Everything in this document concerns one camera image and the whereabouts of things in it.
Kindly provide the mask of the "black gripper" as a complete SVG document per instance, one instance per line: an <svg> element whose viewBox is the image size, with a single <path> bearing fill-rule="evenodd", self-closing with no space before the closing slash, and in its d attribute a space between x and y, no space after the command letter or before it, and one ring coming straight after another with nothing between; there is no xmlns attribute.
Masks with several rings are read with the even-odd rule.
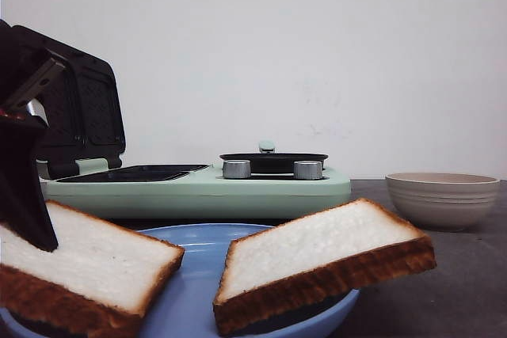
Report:
<svg viewBox="0 0 507 338"><path fill-rule="evenodd" d="M21 42L1 20L1 110L24 112L65 65L45 48L23 55ZM31 245L46 252L58 240L40 188L36 149L46 123L38 116L1 115L1 219Z"/></svg>

